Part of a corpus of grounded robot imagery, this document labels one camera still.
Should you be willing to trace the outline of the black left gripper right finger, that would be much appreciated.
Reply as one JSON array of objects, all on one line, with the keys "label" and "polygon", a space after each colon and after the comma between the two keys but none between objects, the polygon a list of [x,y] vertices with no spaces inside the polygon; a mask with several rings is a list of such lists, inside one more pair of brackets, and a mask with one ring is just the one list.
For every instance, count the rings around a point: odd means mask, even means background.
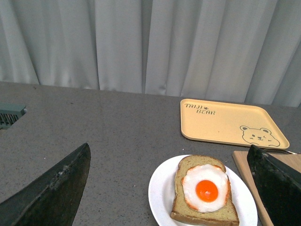
[{"label": "black left gripper right finger", "polygon": [[275,226],[301,224],[301,173],[251,145],[247,162],[265,210]]}]

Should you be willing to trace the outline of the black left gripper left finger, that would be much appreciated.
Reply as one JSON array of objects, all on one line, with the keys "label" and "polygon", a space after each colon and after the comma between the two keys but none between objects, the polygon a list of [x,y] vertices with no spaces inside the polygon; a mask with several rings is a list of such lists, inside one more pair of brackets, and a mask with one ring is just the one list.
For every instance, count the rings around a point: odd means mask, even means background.
[{"label": "black left gripper left finger", "polygon": [[71,226],[87,183],[91,152],[84,143],[0,204],[2,226]]}]

